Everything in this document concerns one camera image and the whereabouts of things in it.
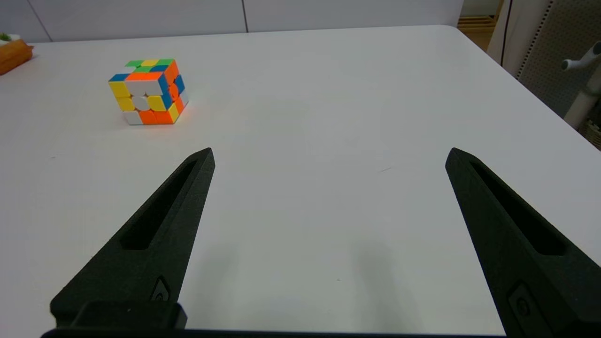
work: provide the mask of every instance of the orange sticker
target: orange sticker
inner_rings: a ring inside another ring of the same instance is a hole
[[[156,123],[173,124],[175,122],[168,111],[155,111],[154,116],[156,116]]]
[[[140,120],[142,120],[143,124],[157,124],[156,117],[154,116],[154,111],[152,110],[140,111]]]
[[[177,112],[179,112],[181,115],[182,111],[184,110],[184,103],[182,102],[181,97],[178,97],[177,100],[175,100],[175,106],[177,107]]]

